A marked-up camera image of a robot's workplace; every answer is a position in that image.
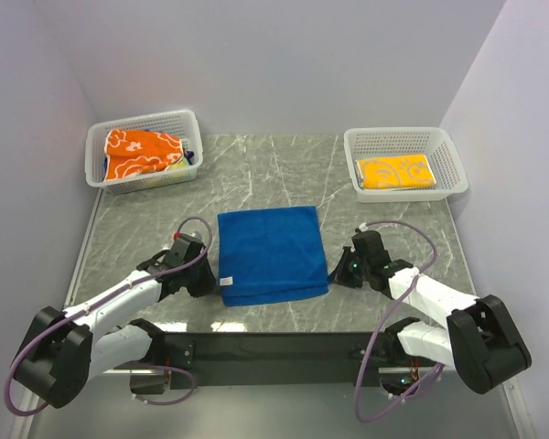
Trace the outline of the yellow duck towel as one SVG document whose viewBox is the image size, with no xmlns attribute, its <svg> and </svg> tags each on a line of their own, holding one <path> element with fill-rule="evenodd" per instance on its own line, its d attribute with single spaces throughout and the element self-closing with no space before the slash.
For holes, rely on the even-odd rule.
<svg viewBox="0 0 549 439">
<path fill-rule="evenodd" d="M 354 165 L 363 189 L 408 190 L 436 185 L 425 155 L 375 156 L 356 160 Z"/>
</svg>

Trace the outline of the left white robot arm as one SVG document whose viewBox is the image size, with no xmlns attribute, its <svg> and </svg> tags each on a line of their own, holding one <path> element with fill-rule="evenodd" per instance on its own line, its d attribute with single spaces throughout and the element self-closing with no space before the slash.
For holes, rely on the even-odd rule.
<svg viewBox="0 0 549 439">
<path fill-rule="evenodd" d="M 207 258 L 209 246 L 185 233 L 138 264 L 120 283 L 79 305 L 47 306 L 33 318 L 8 371 L 5 403 L 16 381 L 53 408 L 69 404 L 92 378 L 118 366 L 168 369 L 166 334 L 132 316 L 180 289 L 193 297 L 212 292 L 216 280 Z"/>
</svg>

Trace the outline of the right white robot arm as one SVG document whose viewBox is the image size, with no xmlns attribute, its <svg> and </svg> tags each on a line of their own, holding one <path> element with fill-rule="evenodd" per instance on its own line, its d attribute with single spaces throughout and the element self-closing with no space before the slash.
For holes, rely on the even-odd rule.
<svg viewBox="0 0 549 439">
<path fill-rule="evenodd" d="M 499 297 L 476 297 L 422 273 L 403 259 L 392 259 L 375 230 L 358 230 L 328 276 L 333 284 L 368 284 L 397 304 L 432 319 L 416 317 L 381 325 L 369 355 L 395 365 L 413 357 L 454 369 L 477 394 L 484 394 L 529 369 L 532 356 L 507 306 Z"/>
</svg>

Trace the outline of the blue towel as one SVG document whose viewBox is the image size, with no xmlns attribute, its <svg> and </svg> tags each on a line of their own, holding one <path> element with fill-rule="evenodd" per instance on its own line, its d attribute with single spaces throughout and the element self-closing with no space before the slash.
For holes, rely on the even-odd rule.
<svg viewBox="0 0 549 439">
<path fill-rule="evenodd" d="M 240 210 L 217 220 L 224 305 L 270 305 L 328 292 L 316 207 Z"/>
</svg>

